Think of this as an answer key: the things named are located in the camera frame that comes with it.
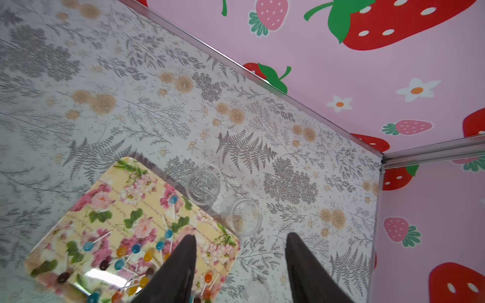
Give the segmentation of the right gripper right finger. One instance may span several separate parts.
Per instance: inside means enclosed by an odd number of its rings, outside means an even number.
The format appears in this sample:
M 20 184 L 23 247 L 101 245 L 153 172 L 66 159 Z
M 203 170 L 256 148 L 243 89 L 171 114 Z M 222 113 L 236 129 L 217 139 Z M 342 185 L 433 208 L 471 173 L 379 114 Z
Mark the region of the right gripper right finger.
M 285 259 L 294 302 L 352 301 L 294 232 L 287 235 Z

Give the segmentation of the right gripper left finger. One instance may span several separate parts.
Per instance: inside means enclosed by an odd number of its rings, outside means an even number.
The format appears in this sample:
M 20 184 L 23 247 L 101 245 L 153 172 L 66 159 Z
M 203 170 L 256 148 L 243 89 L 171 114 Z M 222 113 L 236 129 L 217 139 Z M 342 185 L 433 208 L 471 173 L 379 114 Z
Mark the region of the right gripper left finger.
M 190 302 L 197 262 L 197 240 L 184 236 L 172 255 L 133 302 Z

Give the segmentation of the clear candy jar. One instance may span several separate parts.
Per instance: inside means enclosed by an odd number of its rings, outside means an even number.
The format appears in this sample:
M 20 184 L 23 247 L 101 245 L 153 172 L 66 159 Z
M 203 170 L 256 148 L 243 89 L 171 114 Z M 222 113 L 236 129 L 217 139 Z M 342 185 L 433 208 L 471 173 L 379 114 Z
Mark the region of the clear candy jar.
M 186 183 L 188 198 L 199 207 L 215 203 L 221 190 L 221 182 L 210 169 L 199 169 L 191 174 Z
M 252 199 L 239 199 L 229 209 L 227 223 L 240 237 L 256 234 L 262 225 L 263 213 L 258 203 Z

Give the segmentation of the poured candies on tray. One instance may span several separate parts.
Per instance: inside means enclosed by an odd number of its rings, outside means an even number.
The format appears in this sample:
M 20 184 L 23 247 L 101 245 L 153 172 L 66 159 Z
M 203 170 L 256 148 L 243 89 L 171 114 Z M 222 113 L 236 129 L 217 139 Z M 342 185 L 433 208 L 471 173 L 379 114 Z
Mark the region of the poured candies on tray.
M 131 302 L 175 250 L 191 234 L 197 240 L 197 262 L 191 302 L 213 302 L 219 293 L 239 245 L 234 236 L 184 196 L 182 217 L 159 228 L 146 208 L 131 212 L 126 227 L 135 232 L 98 229 L 74 238 L 68 232 L 78 220 L 69 214 L 52 236 L 56 257 L 49 257 L 32 276 L 54 287 L 70 302 Z

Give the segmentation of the floral yellow tray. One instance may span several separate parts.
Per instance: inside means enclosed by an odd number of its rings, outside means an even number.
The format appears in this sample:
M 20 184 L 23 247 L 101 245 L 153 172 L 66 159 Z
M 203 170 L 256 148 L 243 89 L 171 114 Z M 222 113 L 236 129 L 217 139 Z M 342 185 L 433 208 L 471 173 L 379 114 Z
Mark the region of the floral yellow tray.
M 130 302 L 189 235 L 197 241 L 191 295 L 213 302 L 241 250 L 237 237 L 124 157 L 36 245 L 25 270 L 68 302 Z

